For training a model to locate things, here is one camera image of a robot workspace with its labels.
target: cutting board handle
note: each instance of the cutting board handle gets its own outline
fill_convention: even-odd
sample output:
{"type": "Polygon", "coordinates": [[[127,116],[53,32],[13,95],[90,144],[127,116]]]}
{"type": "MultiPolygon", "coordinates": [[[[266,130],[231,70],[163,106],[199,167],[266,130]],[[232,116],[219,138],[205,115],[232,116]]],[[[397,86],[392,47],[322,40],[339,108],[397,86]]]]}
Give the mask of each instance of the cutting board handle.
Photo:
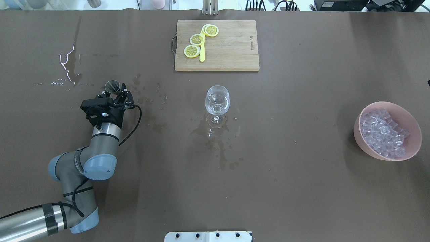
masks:
{"type": "Polygon", "coordinates": [[[172,44],[170,45],[170,49],[172,50],[173,55],[175,56],[176,56],[176,48],[178,48],[178,33],[175,33],[175,36],[172,38],[172,44]],[[176,39],[176,46],[175,46],[175,50],[173,50],[173,42],[175,41],[175,39],[176,39]]]}

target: yellow knife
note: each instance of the yellow knife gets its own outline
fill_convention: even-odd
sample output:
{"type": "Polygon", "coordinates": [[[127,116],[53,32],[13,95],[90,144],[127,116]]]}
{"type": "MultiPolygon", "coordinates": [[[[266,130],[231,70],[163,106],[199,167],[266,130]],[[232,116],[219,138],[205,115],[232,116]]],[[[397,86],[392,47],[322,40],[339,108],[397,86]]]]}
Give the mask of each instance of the yellow knife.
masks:
{"type": "Polygon", "coordinates": [[[200,32],[201,35],[203,35],[203,41],[202,44],[200,45],[200,55],[199,55],[199,61],[203,62],[206,59],[205,56],[205,33],[203,33],[203,31],[200,32]]]}

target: cable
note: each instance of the cable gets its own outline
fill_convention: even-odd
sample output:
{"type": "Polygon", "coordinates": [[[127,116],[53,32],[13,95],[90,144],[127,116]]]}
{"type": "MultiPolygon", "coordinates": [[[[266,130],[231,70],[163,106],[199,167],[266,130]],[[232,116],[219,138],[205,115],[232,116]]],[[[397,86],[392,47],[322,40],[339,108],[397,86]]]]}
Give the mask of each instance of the cable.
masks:
{"type": "Polygon", "coordinates": [[[34,207],[30,207],[30,208],[22,209],[22,210],[19,210],[18,212],[11,213],[11,214],[6,215],[6,216],[4,216],[4,217],[0,217],[0,219],[6,218],[6,217],[10,217],[10,216],[13,216],[13,215],[15,215],[15,214],[19,214],[19,213],[22,213],[22,212],[25,212],[25,211],[28,211],[28,210],[31,210],[31,209],[41,208],[41,207],[42,207],[42,205],[38,205],[38,206],[34,206],[34,207]]]}
{"type": "Polygon", "coordinates": [[[421,4],[421,7],[425,8],[427,11],[430,12],[430,9],[428,7],[426,7],[426,6],[424,6],[423,4],[421,4]]]}
{"type": "Polygon", "coordinates": [[[79,214],[79,216],[81,216],[81,217],[85,217],[85,215],[83,214],[83,212],[81,212],[81,210],[79,210],[78,209],[78,206],[76,205],[76,202],[75,202],[75,195],[76,195],[76,191],[83,185],[83,184],[85,184],[87,181],[88,181],[89,179],[88,178],[85,178],[83,181],[82,181],[82,183],[81,184],[79,184],[76,188],[75,188],[75,190],[73,190],[73,193],[72,193],[72,203],[73,203],[73,206],[74,206],[74,208],[75,208],[75,210],[76,210],[76,212],[79,214]]]}
{"type": "MultiPolygon", "coordinates": [[[[51,203],[51,204],[52,204],[53,206],[54,206],[54,205],[58,205],[58,206],[63,205],[63,206],[66,206],[66,207],[72,208],[73,210],[75,210],[75,211],[77,212],[76,208],[75,208],[72,204],[68,204],[68,203],[64,203],[64,202],[53,202],[53,203],[51,203]]],[[[6,216],[3,216],[3,217],[0,217],[0,219],[7,218],[7,217],[10,217],[10,216],[13,216],[13,215],[20,214],[20,213],[22,213],[22,212],[25,212],[25,211],[31,210],[31,209],[41,208],[41,207],[42,207],[42,205],[38,205],[38,206],[33,206],[33,207],[25,208],[25,209],[22,209],[22,210],[19,210],[19,211],[15,212],[15,213],[11,213],[11,214],[9,214],[9,215],[6,215],[6,216]]]]}
{"type": "Polygon", "coordinates": [[[114,108],[114,107],[121,107],[121,106],[133,106],[133,107],[137,107],[139,109],[139,111],[140,111],[140,115],[139,115],[139,120],[137,121],[137,124],[136,124],[135,128],[130,132],[130,134],[125,139],[123,139],[120,142],[119,145],[122,145],[128,138],[130,138],[130,136],[137,130],[137,127],[139,127],[140,121],[142,120],[142,109],[141,109],[141,107],[139,105],[134,104],[134,103],[127,103],[127,104],[124,103],[124,104],[115,104],[115,105],[112,105],[111,107],[114,108]]]}
{"type": "Polygon", "coordinates": [[[276,5],[276,7],[275,7],[274,11],[276,11],[276,10],[278,9],[278,6],[279,6],[281,3],[285,3],[285,11],[293,11],[293,10],[292,10],[292,7],[294,7],[294,5],[293,5],[293,4],[295,4],[295,3],[294,3],[293,1],[285,1],[285,0],[280,1],[280,2],[278,3],[278,5],[276,5]]]}
{"type": "Polygon", "coordinates": [[[263,5],[264,10],[266,11],[266,6],[264,5],[264,0],[261,0],[261,1],[260,1],[260,6],[259,6],[259,8],[258,8],[258,10],[259,10],[259,11],[261,11],[261,5],[263,5]]]}

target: wine glass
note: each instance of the wine glass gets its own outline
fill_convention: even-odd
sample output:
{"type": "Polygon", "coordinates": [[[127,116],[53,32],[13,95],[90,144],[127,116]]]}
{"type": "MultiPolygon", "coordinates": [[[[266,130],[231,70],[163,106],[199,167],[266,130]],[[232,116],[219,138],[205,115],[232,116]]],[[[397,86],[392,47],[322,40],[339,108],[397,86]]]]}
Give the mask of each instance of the wine glass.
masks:
{"type": "Polygon", "coordinates": [[[223,86],[209,88],[205,100],[206,110],[211,114],[208,121],[220,125],[225,120],[225,114],[230,107],[230,94],[223,86]]]}

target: white cup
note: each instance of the white cup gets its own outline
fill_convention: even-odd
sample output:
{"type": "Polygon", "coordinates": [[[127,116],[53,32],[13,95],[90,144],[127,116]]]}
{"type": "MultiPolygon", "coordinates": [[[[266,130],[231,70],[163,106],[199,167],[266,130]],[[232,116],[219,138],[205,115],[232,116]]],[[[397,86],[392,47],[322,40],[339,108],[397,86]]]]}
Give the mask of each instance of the white cup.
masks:
{"type": "Polygon", "coordinates": [[[166,4],[165,0],[151,0],[152,6],[156,9],[162,9],[166,4]]]}

